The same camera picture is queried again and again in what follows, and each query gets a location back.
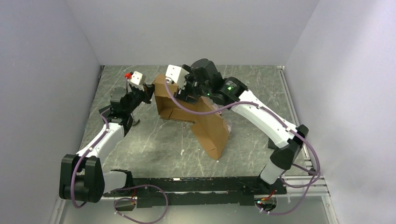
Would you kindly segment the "brown cardboard box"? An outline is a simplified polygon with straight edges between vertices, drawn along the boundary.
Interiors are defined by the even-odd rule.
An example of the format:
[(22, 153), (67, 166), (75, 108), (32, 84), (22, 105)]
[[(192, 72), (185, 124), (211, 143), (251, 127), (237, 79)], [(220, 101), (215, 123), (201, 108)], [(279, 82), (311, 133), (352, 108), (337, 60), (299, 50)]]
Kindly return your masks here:
[(206, 154), (218, 160), (229, 139), (226, 121), (218, 114), (196, 115), (180, 109), (165, 89), (165, 75), (158, 74), (153, 81), (157, 112), (162, 119), (192, 122), (190, 129)]

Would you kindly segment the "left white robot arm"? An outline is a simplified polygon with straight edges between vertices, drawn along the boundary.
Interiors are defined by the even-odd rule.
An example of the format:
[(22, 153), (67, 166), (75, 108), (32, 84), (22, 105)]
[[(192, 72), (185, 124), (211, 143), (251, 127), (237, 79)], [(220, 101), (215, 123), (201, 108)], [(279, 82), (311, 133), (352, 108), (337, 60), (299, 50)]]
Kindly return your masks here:
[(117, 87), (112, 90), (110, 104), (99, 110), (104, 125), (101, 131), (87, 146), (76, 154), (62, 158), (59, 182), (59, 197), (72, 200), (74, 205), (81, 201), (97, 203), (105, 193), (113, 190), (122, 196), (134, 190), (131, 171), (113, 169), (107, 173), (102, 170), (102, 162), (117, 143), (126, 136), (131, 127), (139, 124), (133, 111), (142, 103), (150, 104), (155, 91), (154, 84), (140, 87), (130, 85), (130, 90)]

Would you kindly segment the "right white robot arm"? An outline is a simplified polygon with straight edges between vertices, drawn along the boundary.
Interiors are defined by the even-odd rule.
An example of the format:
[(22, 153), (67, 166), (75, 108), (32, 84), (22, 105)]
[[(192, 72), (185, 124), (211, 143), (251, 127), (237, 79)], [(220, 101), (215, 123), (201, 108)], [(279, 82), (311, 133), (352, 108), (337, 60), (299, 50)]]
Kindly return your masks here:
[(259, 174), (257, 187), (264, 194), (270, 193), (276, 181), (289, 170), (303, 147), (303, 139), (309, 129), (296, 126), (269, 109), (239, 79), (223, 78), (213, 61), (199, 59), (192, 65), (183, 64), (172, 69), (173, 81), (179, 90), (174, 95), (177, 99), (208, 97), (246, 118), (269, 138), (268, 147), (273, 149), (269, 161)]

